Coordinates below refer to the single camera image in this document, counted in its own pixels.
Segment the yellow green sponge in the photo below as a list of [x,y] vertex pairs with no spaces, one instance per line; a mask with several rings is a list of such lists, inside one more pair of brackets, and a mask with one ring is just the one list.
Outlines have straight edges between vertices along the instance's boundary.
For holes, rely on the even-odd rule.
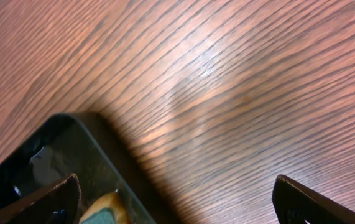
[[116,192],[103,195],[83,213],[79,224],[131,224],[127,208]]

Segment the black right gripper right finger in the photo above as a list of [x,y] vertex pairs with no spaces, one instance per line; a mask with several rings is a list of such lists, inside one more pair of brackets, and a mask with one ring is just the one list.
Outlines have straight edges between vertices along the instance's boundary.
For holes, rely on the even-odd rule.
[[278,175],[272,203],[279,223],[355,224],[355,212],[315,192],[301,183]]

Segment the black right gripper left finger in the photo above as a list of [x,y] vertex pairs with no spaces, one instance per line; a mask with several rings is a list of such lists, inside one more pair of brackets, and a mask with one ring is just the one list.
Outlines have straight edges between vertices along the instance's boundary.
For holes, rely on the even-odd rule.
[[70,174],[0,209],[0,224],[72,224],[75,222],[80,200],[78,177]]

